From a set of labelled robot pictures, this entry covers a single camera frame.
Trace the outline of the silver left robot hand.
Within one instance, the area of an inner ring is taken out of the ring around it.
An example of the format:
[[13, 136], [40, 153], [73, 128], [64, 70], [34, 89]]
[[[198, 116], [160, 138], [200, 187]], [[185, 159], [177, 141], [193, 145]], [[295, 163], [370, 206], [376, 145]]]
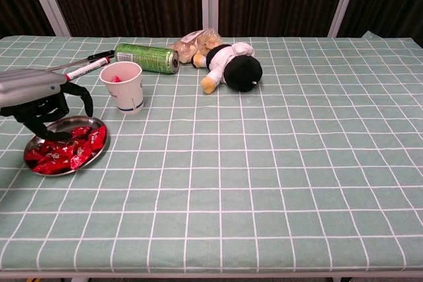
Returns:
[[68, 132], [53, 132], [45, 126], [46, 122], [55, 122], [69, 113], [65, 94], [80, 97], [86, 115], [93, 115], [89, 91], [73, 83], [69, 75], [42, 69], [1, 72], [1, 115], [14, 117], [44, 140], [66, 141], [71, 138]]

